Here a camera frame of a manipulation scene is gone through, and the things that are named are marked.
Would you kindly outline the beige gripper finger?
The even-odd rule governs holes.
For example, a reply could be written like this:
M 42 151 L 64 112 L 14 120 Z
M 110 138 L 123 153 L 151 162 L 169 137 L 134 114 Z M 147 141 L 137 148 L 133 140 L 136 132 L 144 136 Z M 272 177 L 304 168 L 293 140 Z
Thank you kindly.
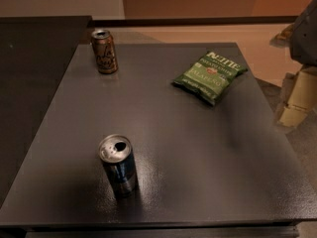
M 317 67 L 303 66 L 296 74 L 287 73 L 280 98 L 277 123 L 297 127 L 317 105 Z

